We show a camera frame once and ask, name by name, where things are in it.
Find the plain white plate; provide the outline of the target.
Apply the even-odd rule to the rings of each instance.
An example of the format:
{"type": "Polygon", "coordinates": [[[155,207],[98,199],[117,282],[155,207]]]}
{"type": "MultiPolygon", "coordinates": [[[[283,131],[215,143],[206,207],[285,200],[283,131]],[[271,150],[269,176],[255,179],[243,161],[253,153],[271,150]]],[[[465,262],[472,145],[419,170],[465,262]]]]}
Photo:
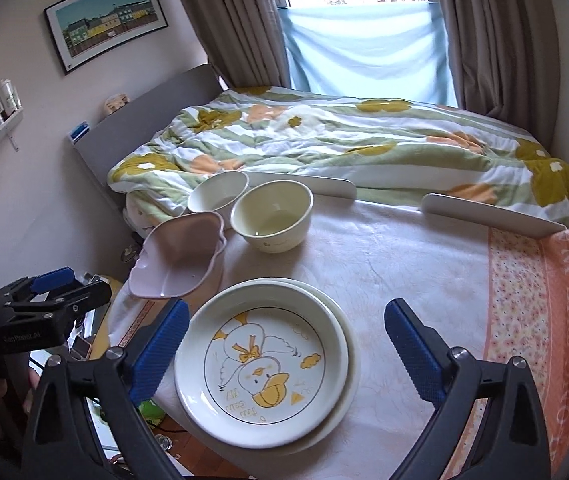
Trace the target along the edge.
{"type": "Polygon", "coordinates": [[[275,278],[275,281],[303,288],[306,292],[309,292],[317,299],[321,300],[321,302],[325,304],[325,306],[339,321],[345,338],[347,338],[347,354],[349,355],[347,381],[345,382],[345,386],[337,404],[335,404],[335,407],[332,408],[332,411],[325,420],[312,432],[306,434],[305,437],[287,445],[279,446],[279,448],[268,448],[265,450],[265,453],[268,455],[287,456],[297,454],[311,448],[322,440],[325,440],[333,431],[335,431],[335,429],[339,427],[355,398],[362,367],[355,330],[353,330],[349,318],[335,300],[319,290],[317,287],[294,280],[293,278],[275,278]]]}

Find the small duck pattern plate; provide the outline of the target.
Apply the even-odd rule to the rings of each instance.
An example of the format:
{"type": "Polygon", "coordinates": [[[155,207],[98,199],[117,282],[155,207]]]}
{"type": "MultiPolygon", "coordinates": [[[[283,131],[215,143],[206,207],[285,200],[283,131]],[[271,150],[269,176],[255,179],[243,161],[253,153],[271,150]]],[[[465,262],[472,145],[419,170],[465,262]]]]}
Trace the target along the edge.
{"type": "Polygon", "coordinates": [[[338,405],[353,360],[339,318],[301,282],[231,286],[196,312],[175,358],[179,401],[213,439],[280,448],[338,405]]]}

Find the white ribbed bowl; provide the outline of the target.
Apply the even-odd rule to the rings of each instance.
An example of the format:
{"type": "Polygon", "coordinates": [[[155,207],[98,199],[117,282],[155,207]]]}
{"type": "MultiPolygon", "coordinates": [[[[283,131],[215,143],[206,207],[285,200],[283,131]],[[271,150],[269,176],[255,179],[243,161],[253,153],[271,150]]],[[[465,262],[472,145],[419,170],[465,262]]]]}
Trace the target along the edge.
{"type": "Polygon", "coordinates": [[[234,204],[249,190],[249,177],[241,171],[214,174],[199,184],[188,198],[192,212],[214,211],[228,219],[234,204]]]}

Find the cream yellow bowl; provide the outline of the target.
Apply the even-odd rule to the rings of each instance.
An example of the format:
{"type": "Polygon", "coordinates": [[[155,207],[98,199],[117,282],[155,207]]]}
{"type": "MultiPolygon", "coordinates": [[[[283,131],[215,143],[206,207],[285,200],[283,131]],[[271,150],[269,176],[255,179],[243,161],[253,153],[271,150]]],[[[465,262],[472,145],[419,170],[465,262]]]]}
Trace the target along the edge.
{"type": "Polygon", "coordinates": [[[314,205],[314,194],[305,184],[271,181],[252,188],[237,201],[230,224],[260,252],[283,254],[304,242],[314,205]]]}

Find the grey headboard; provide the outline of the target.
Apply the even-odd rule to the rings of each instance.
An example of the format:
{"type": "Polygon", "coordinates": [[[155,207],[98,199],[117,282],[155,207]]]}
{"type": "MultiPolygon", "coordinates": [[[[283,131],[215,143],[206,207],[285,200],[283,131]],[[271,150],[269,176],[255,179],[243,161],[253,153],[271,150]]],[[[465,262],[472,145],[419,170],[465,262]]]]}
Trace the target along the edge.
{"type": "Polygon", "coordinates": [[[109,187],[111,168],[163,131],[181,110],[211,102],[221,93],[213,67],[202,64],[132,100],[80,137],[73,148],[111,207],[120,210],[125,204],[125,195],[109,187]]]}

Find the blue white box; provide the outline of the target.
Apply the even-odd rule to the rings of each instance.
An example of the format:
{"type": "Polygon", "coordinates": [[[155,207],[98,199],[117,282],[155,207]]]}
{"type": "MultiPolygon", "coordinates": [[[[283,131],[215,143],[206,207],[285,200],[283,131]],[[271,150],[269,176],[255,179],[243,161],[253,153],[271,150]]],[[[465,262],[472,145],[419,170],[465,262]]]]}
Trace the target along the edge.
{"type": "Polygon", "coordinates": [[[76,144],[89,130],[90,125],[88,122],[81,122],[68,134],[68,140],[72,144],[76,144]]]}

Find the white bottle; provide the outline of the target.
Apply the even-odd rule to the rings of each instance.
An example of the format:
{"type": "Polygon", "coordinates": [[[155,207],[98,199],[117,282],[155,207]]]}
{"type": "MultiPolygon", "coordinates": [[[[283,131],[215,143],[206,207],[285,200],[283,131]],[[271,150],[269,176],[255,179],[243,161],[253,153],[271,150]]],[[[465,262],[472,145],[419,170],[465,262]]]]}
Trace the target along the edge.
{"type": "Polygon", "coordinates": [[[0,80],[0,101],[4,108],[4,114],[8,117],[18,112],[22,107],[18,92],[10,79],[0,80]]]}

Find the white floral tablecloth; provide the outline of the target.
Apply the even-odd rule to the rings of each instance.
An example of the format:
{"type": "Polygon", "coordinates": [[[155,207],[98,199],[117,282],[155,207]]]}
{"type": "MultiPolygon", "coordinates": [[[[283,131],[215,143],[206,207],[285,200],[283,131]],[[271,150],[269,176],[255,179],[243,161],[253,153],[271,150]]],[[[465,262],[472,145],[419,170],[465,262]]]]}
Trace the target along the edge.
{"type": "Polygon", "coordinates": [[[341,424],[302,452],[282,456],[208,440],[224,460],[261,479],[386,479],[432,415],[393,344],[383,312],[402,298],[451,346],[482,356],[489,307],[489,232],[418,211],[318,197],[304,242],[266,255],[229,233],[222,281],[284,276],[331,297],[347,316],[359,382],[341,424]]]}

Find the small plush toy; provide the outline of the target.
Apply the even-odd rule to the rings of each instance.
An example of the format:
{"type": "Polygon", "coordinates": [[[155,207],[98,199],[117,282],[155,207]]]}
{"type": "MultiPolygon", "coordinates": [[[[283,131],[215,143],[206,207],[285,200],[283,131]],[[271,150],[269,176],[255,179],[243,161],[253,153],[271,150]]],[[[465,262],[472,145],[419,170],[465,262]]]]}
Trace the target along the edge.
{"type": "Polygon", "coordinates": [[[129,103],[129,98],[126,93],[114,94],[114,96],[109,96],[103,103],[103,110],[106,116],[113,115],[118,110],[121,110],[124,106],[129,103]]]}

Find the framed houses picture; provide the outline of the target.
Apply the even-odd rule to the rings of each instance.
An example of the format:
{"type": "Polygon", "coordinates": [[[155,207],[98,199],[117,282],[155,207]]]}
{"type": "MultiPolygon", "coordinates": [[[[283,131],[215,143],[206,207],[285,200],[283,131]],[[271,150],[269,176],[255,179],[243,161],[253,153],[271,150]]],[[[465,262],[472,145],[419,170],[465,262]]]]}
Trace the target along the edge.
{"type": "Polygon", "coordinates": [[[64,73],[167,27],[160,0],[61,0],[44,11],[64,73]]]}

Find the brown curtain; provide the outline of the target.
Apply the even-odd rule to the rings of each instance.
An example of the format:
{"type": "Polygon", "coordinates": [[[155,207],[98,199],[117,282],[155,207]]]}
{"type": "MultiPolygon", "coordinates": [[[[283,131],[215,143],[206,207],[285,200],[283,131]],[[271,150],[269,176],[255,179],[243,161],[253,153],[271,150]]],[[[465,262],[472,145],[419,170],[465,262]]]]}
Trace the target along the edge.
{"type": "Polygon", "coordinates": [[[560,56],[551,0],[439,0],[458,105],[553,143],[560,56]]]}
{"type": "Polygon", "coordinates": [[[277,0],[180,1],[208,62],[228,86],[290,86],[277,0]]]}

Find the light blue window cloth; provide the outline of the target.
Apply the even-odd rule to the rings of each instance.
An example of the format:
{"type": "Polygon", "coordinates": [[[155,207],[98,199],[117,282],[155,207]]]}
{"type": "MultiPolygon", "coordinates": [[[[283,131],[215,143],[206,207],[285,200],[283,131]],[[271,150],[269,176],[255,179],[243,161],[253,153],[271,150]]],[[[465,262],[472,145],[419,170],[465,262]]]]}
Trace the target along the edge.
{"type": "Polygon", "coordinates": [[[279,18],[295,90],[457,105],[436,2],[282,8],[279,18]]]}

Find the right brown curtain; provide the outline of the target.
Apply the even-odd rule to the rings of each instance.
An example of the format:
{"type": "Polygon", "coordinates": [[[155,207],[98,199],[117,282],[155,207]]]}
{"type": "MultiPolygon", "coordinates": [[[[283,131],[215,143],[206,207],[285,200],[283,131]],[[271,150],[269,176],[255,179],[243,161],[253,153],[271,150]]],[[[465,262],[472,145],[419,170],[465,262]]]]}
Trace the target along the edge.
{"type": "Polygon", "coordinates": [[[458,105],[553,143],[560,56],[551,0],[439,0],[458,105]]]}

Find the white table rail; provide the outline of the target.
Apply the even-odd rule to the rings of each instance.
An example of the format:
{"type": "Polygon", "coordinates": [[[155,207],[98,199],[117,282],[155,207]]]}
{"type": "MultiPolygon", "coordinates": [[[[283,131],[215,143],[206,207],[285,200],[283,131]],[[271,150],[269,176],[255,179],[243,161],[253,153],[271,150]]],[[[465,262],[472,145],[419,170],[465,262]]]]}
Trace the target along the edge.
{"type": "Polygon", "coordinates": [[[275,174],[275,172],[245,171],[251,188],[267,182],[290,180],[306,185],[314,194],[356,200],[357,188],[349,180],[328,177],[301,176],[301,174],[275,174]]]}
{"type": "Polygon", "coordinates": [[[541,240],[565,230],[561,223],[542,219],[495,205],[466,200],[455,196],[429,193],[422,197],[424,214],[482,224],[506,232],[541,240]]]}

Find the left white table rail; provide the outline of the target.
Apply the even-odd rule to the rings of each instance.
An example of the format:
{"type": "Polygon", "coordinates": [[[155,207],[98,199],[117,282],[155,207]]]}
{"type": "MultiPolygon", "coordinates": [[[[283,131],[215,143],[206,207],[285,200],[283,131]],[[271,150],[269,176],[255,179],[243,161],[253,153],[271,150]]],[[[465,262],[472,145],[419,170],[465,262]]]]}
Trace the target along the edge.
{"type": "Polygon", "coordinates": [[[267,182],[290,180],[306,185],[314,194],[356,200],[357,188],[349,180],[328,177],[301,176],[301,174],[275,174],[275,172],[245,171],[251,188],[267,182]]]}

